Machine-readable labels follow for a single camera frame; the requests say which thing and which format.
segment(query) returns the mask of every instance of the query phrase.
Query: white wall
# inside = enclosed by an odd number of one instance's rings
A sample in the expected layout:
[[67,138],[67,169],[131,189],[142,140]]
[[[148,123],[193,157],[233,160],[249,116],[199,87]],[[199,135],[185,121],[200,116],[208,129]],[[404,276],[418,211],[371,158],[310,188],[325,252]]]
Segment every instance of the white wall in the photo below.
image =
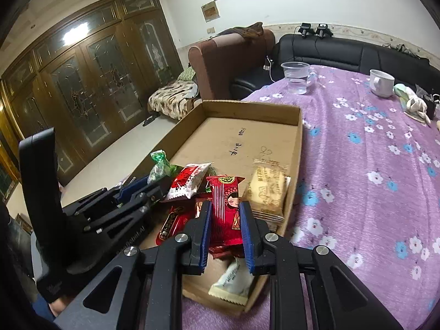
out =
[[201,6],[209,1],[166,0],[177,48],[208,38],[209,27],[321,22],[389,34],[440,57],[440,30],[420,0],[217,0],[221,17],[206,23]]

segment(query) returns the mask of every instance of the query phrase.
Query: cardboard box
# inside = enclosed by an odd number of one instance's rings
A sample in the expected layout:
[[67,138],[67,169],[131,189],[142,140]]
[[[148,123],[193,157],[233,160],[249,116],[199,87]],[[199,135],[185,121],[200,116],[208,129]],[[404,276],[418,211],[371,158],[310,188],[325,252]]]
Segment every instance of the cardboard box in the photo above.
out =
[[[285,197],[285,221],[277,233],[284,235],[293,207],[296,181],[301,157],[302,117],[297,107],[279,104],[241,101],[204,101],[182,119],[154,148],[165,150],[172,164],[212,162],[220,174],[242,176],[239,196],[251,180],[254,159],[278,161],[289,168],[291,182]],[[148,175],[154,162],[147,156],[130,175],[140,178]],[[156,245],[155,239],[162,224],[150,233],[140,248]],[[205,306],[238,316],[254,305],[267,280],[259,277],[249,301],[241,306],[208,295],[210,286],[226,271],[228,262],[208,257],[202,276],[184,276],[183,295]]]

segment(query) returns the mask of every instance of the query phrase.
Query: person's hand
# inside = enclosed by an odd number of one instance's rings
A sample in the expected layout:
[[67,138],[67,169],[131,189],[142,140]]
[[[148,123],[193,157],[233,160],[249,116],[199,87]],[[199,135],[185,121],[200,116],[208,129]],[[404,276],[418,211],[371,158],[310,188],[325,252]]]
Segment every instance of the person's hand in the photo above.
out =
[[74,296],[66,296],[63,295],[57,300],[55,300],[53,303],[49,304],[49,308],[52,312],[52,314],[57,317],[61,314],[61,312],[72,302],[74,299]]

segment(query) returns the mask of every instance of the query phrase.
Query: blue gripper pad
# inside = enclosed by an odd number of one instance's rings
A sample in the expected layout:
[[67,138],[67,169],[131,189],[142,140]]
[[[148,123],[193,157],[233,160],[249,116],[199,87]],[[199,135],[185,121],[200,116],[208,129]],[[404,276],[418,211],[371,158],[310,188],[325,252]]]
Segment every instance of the blue gripper pad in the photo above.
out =
[[211,240],[211,218],[213,211],[213,204],[209,202],[208,209],[206,210],[206,221],[205,226],[203,228],[203,237],[202,242],[200,244],[200,261],[199,267],[202,268],[202,271],[205,270],[206,264],[208,263],[208,249],[210,247]]
[[119,196],[117,198],[117,203],[127,203],[130,201],[131,195],[136,191],[139,191],[142,187],[146,186],[148,183],[148,176],[142,177],[132,183],[129,183],[123,189],[120,190]]
[[248,202],[241,202],[238,208],[240,210],[240,228],[241,237],[243,239],[243,248],[245,250],[246,265],[249,268],[249,272],[252,273],[255,268],[254,244],[252,243],[247,219],[248,217],[246,216],[246,209],[248,208],[250,210],[250,205]]

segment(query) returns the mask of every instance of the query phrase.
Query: black leather sofa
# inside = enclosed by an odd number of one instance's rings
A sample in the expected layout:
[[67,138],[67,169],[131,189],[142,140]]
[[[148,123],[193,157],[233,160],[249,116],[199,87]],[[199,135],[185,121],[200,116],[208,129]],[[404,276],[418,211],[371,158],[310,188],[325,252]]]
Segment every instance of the black leather sofa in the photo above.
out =
[[[396,83],[413,88],[420,85],[428,93],[440,92],[440,71],[426,58],[415,58],[390,48],[376,46],[345,38],[284,35],[274,46],[272,78],[284,78],[281,63],[302,61],[311,65],[326,65],[369,75],[370,69],[378,69],[395,77]],[[232,99],[241,100],[264,85],[272,84],[269,72],[263,67],[252,69],[230,84]]]

